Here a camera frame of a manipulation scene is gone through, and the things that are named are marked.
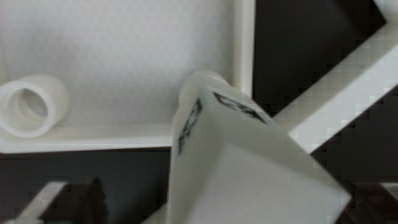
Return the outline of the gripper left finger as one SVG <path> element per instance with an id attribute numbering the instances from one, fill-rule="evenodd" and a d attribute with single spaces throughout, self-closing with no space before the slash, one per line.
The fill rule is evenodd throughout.
<path id="1" fill-rule="evenodd" d="M 101 180 L 87 184 L 50 182 L 11 224 L 109 224 Z"/>

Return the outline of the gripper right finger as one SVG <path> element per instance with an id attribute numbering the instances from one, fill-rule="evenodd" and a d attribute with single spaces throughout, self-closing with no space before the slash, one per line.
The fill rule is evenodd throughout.
<path id="1" fill-rule="evenodd" d="M 336 224 L 398 224 L 398 199 L 379 183 L 350 186 L 352 200 Z"/>

